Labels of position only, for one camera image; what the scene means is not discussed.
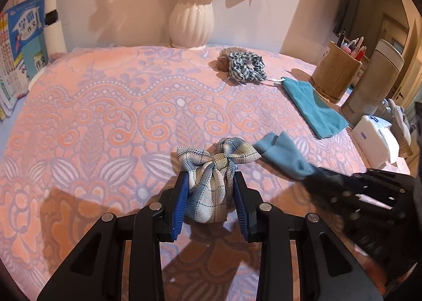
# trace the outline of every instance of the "plaid bow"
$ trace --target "plaid bow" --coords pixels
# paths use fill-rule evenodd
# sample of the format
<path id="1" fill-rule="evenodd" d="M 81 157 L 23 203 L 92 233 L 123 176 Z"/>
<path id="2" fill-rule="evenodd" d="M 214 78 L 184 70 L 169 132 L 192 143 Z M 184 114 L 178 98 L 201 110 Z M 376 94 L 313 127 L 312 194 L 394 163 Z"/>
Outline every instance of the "plaid bow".
<path id="1" fill-rule="evenodd" d="M 203 149 L 178 148 L 182 170 L 189 173 L 186 215 L 196 222 L 223 222 L 235 210 L 233 177 L 238 164 L 253 162 L 261 156 L 240 138 L 223 138 L 216 154 Z"/>

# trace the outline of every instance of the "blue fabric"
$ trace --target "blue fabric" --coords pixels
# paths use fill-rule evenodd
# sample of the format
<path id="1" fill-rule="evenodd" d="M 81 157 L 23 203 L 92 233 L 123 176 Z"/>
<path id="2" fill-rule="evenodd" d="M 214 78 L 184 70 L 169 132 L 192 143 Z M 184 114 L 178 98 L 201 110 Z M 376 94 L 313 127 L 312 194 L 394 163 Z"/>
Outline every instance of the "blue fabric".
<path id="1" fill-rule="evenodd" d="M 319 139 L 330 138 L 349 124 L 318 96 L 309 82 L 285 77 L 282 85 Z"/>
<path id="2" fill-rule="evenodd" d="M 280 135 L 271 132 L 258 141 L 254 147 L 283 175 L 295 181 L 302 181 L 306 176 L 318 171 L 316 166 L 306 161 L 285 132 L 281 132 Z"/>

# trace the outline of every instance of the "pen holder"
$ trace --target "pen holder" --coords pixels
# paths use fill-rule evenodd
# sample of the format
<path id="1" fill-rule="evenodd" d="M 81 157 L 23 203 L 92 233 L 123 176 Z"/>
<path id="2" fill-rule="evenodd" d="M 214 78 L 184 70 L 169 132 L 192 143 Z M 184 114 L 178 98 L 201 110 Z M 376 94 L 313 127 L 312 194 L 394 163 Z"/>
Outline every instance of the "pen holder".
<path id="1" fill-rule="evenodd" d="M 361 62 L 330 42 L 310 83 L 319 94 L 336 104 L 352 84 L 361 66 Z"/>

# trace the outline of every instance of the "floral pattern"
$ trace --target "floral pattern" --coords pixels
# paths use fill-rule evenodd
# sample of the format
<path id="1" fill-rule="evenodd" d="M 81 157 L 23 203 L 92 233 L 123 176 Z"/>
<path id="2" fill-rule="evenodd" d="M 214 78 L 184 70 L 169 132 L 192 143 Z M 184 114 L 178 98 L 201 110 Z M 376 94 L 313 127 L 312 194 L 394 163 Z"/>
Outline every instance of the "floral pattern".
<path id="1" fill-rule="evenodd" d="M 178 146 L 212 151 L 222 137 L 254 143 L 284 130 L 312 164 L 365 170 L 346 130 L 316 139 L 272 83 L 239 85 L 215 70 L 220 50 L 83 49 L 48 66 L 0 165 L 0 257 L 31 300 L 103 213 L 136 212 L 174 185 Z M 272 78 L 314 69 L 256 52 Z M 239 168 L 249 187 L 284 212 L 315 210 L 301 184 L 266 163 Z M 235 213 L 223 224 L 183 224 L 179 239 L 161 251 L 168 300 L 255 299 L 260 247 L 242 239 Z M 124 275 L 127 288 L 127 269 Z M 294 279 L 297 287 L 296 272 Z"/>

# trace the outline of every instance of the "vase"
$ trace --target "vase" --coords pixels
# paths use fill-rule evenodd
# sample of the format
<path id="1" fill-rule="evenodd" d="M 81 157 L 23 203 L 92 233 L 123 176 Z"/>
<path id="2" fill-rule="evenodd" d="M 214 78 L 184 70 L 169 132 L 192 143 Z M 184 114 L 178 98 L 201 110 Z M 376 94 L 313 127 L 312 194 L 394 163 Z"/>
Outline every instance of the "vase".
<path id="1" fill-rule="evenodd" d="M 212 0 L 179 0 L 169 22 L 172 46 L 201 50 L 214 30 Z"/>

